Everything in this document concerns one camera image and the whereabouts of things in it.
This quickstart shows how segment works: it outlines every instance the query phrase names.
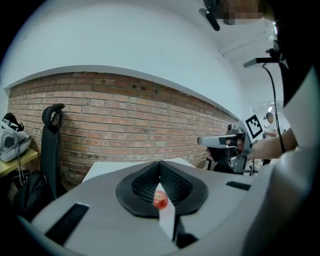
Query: backpack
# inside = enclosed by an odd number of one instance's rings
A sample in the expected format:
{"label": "backpack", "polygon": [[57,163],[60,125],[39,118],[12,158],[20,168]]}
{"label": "backpack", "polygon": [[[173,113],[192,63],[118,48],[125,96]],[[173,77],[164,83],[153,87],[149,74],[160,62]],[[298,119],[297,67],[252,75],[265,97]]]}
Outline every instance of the backpack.
{"label": "backpack", "polygon": [[35,171],[29,175],[24,186],[15,194],[13,207],[18,215],[31,221],[53,199],[46,177],[40,171]]}

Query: gray surface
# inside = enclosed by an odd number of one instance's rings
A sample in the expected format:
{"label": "gray surface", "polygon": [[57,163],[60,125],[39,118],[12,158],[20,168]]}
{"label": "gray surface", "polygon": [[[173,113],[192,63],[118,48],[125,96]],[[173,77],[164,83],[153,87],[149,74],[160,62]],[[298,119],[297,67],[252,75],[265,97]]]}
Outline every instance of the gray surface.
{"label": "gray surface", "polygon": [[199,178],[209,189],[208,198],[201,208],[195,214],[181,217],[185,231],[199,239],[222,223],[248,193],[246,190],[227,186],[226,183],[233,181],[251,185],[255,180],[252,176],[194,170],[194,168],[181,166],[175,162],[169,162],[169,164]]}
{"label": "gray surface", "polygon": [[[122,170],[88,179],[63,195],[32,221],[41,232],[47,232],[74,204],[89,205],[90,209],[65,243],[65,247],[84,255],[163,255],[178,250],[158,225],[157,219],[131,215],[116,197],[117,184],[128,174],[152,162],[134,165]],[[209,195],[201,209],[181,220],[187,233],[201,239],[216,228],[237,207],[248,193],[226,186],[229,181],[251,184],[254,178],[236,174],[197,169],[168,161],[174,167],[203,180]]]}
{"label": "gray surface", "polygon": [[157,220],[130,215],[116,199],[118,182],[148,163],[84,182],[47,206],[32,224],[46,232],[75,202],[87,203],[89,211],[65,244],[83,255],[253,256],[275,237],[309,195],[318,153],[319,148],[291,151],[276,165],[263,166],[250,190],[242,199],[239,196],[238,202],[234,197],[238,197],[240,190],[234,189],[233,193],[222,184],[228,180],[226,177],[243,182],[247,177],[179,166],[209,186],[203,207],[182,217],[186,232],[203,237],[183,249],[175,248]]}

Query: white device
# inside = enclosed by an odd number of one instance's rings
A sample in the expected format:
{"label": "white device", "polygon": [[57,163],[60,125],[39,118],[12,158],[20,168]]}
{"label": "white device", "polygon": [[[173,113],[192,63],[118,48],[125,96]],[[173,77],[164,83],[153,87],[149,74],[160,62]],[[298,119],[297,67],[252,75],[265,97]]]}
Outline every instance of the white device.
{"label": "white device", "polygon": [[[228,131],[224,136],[199,137],[197,142],[201,146],[208,147],[213,158],[215,158],[215,153],[212,148],[226,149],[226,162],[234,172],[248,173],[251,170],[245,170],[247,155],[251,152],[254,141],[262,132],[263,128],[254,114],[247,120],[229,124]],[[237,148],[239,139],[244,142],[242,151]]]}

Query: yellow desk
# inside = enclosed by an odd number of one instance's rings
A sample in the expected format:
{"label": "yellow desk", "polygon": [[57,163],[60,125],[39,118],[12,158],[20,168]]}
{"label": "yellow desk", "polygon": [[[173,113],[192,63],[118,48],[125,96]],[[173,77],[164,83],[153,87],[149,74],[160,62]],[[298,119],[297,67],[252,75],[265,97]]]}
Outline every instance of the yellow desk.
{"label": "yellow desk", "polygon": [[[38,157],[38,152],[34,151],[31,148],[28,148],[26,153],[20,157],[21,165],[25,165],[26,163],[30,162],[33,159]],[[18,169],[18,160],[15,158],[10,162],[3,162],[0,160],[0,178],[6,176],[13,170]]]}

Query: brick wall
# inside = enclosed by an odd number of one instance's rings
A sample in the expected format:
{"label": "brick wall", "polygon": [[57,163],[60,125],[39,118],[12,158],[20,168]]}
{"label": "brick wall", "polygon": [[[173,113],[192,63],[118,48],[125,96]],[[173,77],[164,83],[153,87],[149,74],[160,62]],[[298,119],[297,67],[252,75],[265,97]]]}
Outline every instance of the brick wall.
{"label": "brick wall", "polygon": [[[223,135],[236,120],[178,90],[107,73],[62,73],[11,89],[8,112],[41,152],[42,112],[65,104],[61,131],[61,176],[79,184],[96,161],[152,161],[182,157],[203,168],[206,148],[198,136]],[[34,161],[31,169],[39,168]]]}

